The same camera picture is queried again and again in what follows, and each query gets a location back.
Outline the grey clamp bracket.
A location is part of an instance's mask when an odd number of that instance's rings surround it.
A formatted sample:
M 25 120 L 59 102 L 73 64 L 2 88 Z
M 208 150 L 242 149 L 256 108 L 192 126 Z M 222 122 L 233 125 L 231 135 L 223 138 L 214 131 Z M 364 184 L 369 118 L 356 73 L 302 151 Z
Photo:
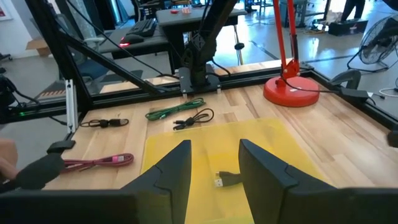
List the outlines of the grey clamp bracket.
M 357 90 L 361 80 L 361 72 L 359 70 L 347 70 L 337 74 L 334 78 L 329 81 L 329 84 L 333 86 L 341 85 L 346 83 L 346 87 L 349 89 Z

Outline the silver aluminium bracket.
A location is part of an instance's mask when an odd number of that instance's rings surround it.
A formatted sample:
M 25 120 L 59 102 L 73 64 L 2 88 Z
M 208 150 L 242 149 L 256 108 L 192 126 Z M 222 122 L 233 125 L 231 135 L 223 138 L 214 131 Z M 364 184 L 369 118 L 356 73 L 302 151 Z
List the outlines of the silver aluminium bracket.
M 66 112 L 67 112 L 67 129 L 68 134 L 75 133 L 78 128 L 78 110 L 76 87 L 73 80 L 65 80 L 66 90 Z

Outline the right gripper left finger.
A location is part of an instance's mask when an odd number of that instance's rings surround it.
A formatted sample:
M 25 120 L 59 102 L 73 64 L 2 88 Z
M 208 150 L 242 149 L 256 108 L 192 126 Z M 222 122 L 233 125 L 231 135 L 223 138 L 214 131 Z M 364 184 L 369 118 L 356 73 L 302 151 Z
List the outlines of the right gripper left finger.
M 133 194 L 134 224 L 185 224 L 192 174 L 192 144 L 183 140 L 122 189 Z

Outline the framed wall poster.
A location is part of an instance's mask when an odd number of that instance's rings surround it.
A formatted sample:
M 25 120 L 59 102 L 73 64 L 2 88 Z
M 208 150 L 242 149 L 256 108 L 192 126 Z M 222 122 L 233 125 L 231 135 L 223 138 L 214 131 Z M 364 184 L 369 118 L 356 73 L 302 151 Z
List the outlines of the framed wall poster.
M 12 15 L 10 14 L 7 6 L 4 3 L 4 0 L 0 0 L 0 21 L 8 21 L 12 19 Z

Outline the cardboard box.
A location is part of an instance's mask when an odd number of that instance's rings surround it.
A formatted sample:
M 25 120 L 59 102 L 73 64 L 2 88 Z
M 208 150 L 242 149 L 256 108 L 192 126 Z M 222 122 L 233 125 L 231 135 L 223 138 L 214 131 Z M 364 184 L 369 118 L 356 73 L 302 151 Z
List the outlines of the cardboard box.
M 26 50 L 36 50 L 41 57 L 48 57 L 51 51 L 44 39 L 34 39 L 27 43 Z

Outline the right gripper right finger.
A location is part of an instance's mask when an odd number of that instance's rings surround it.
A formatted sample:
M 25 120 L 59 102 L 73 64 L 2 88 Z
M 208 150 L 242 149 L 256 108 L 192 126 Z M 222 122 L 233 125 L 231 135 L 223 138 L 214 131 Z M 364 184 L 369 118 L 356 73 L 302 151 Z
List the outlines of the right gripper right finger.
M 335 220 L 322 195 L 334 187 L 284 162 L 247 139 L 239 169 L 255 224 L 322 224 Z

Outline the black low platform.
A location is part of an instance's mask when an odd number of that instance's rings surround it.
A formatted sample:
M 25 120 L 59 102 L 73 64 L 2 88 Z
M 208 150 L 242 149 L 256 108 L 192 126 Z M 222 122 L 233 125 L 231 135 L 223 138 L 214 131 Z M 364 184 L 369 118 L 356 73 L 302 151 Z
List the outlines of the black low platform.
M 368 20 L 350 19 L 344 22 L 332 22 L 328 33 L 334 36 L 352 35 L 363 33 L 366 30 Z

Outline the black floor fan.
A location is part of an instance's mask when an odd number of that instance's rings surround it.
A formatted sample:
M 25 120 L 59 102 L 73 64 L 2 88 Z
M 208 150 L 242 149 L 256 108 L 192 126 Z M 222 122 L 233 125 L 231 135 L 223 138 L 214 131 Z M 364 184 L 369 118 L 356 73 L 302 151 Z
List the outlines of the black floor fan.
M 388 65 L 384 59 L 395 52 L 397 60 Z M 350 63 L 358 57 L 365 65 L 379 65 L 375 70 L 366 70 L 363 68 L 354 68 Z M 359 70 L 366 73 L 378 73 L 390 69 L 398 62 L 398 14 L 393 14 L 377 21 L 364 35 L 359 50 L 347 62 L 348 70 Z

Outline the black computer mouse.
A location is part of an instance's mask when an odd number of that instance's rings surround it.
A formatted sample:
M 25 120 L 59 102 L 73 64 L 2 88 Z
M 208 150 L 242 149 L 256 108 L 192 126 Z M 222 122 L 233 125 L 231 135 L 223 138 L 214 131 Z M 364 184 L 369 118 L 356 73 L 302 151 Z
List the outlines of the black computer mouse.
M 144 41 L 144 38 L 136 35 L 136 34 L 129 34 L 129 35 L 125 35 L 120 43 L 119 46 L 120 47 L 127 47 L 128 45 L 132 45 L 132 44 L 138 44 Z

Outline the black desk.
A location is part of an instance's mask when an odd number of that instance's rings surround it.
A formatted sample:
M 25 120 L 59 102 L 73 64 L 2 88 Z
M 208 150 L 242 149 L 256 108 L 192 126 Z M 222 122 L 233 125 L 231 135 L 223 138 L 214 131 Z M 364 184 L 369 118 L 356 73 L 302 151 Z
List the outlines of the black desk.
M 125 35 L 130 30 L 129 27 L 113 30 L 111 35 L 108 37 L 109 40 L 105 40 L 99 46 L 99 52 L 102 54 L 111 54 L 113 59 L 128 58 L 131 55 L 137 57 L 141 55 L 149 55 L 160 52 L 167 52 L 169 56 L 169 67 L 172 74 L 175 73 L 175 65 L 172 57 L 172 46 L 169 44 L 167 38 L 159 31 L 155 30 L 152 37 L 143 37 L 142 42 L 133 43 L 125 47 L 117 47 L 111 43 L 111 40 L 116 44 L 119 44 Z

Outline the grey desk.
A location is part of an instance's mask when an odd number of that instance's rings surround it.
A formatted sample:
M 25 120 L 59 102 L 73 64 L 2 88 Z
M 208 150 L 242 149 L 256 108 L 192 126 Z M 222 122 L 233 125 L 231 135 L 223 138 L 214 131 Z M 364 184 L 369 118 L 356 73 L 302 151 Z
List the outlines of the grey desk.
M 199 29 L 203 8 L 193 8 L 190 14 L 172 14 L 171 9 L 156 12 L 157 23 L 172 46 L 172 61 L 175 68 L 181 67 L 180 56 L 184 51 L 183 34 Z

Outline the black edge clamp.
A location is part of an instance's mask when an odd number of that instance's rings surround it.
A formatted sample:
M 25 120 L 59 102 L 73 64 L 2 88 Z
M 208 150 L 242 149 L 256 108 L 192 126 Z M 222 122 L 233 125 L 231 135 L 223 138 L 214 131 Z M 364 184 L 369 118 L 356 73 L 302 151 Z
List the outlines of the black edge clamp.
M 74 140 L 64 140 L 64 141 L 54 142 L 47 149 L 47 154 L 51 154 L 51 153 L 61 154 L 65 150 L 72 149 L 75 144 L 76 144 L 76 141 L 74 141 Z

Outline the person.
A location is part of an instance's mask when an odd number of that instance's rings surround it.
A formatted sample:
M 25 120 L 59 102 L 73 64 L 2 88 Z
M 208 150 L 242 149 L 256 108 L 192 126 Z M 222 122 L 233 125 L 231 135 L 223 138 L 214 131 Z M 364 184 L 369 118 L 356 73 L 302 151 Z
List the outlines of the person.
M 354 18 L 360 19 L 363 14 L 364 5 L 365 5 L 365 0 L 346 0 L 340 21 L 341 22 L 346 21 L 353 9 L 355 9 Z

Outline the black power adapter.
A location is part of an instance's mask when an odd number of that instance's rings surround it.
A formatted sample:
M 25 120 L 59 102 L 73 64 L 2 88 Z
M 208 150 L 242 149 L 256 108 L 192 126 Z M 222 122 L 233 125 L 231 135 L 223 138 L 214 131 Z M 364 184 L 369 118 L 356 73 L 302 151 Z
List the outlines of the black power adapter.
M 350 89 L 350 88 L 340 88 L 340 93 L 344 96 L 360 99 L 368 99 L 369 94 L 364 90 Z

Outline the black aluminium frame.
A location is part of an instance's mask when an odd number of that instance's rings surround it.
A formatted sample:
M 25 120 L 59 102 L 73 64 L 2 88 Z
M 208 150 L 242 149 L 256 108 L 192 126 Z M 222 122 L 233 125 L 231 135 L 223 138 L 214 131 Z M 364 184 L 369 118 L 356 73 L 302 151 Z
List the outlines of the black aluminium frame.
M 166 86 L 155 86 L 141 78 L 137 78 L 127 70 L 110 61 L 97 51 L 86 46 L 82 41 L 75 39 L 62 30 L 55 18 L 55 12 L 52 5 L 47 0 L 25 0 L 35 19 L 43 37 L 50 48 L 62 75 L 67 79 L 72 79 L 77 85 L 78 105 L 83 111 L 93 110 L 95 108 L 109 108 L 129 103 L 140 103 L 145 101 L 160 100 L 183 96 L 180 90 L 180 81 L 178 83 L 167 84 Z M 77 65 L 72 58 L 69 47 L 88 56 L 95 62 L 100 63 L 117 75 L 123 77 L 138 87 L 137 90 L 122 91 L 120 93 L 110 93 L 105 96 L 91 96 L 83 83 Z M 268 81 L 271 78 L 280 75 L 280 66 L 271 69 L 271 74 L 266 72 L 246 72 L 239 75 L 219 76 L 221 88 L 237 88 L 256 84 L 260 81 Z M 321 75 L 316 72 L 306 72 L 300 69 L 300 74 L 309 80 L 314 81 L 320 86 Z

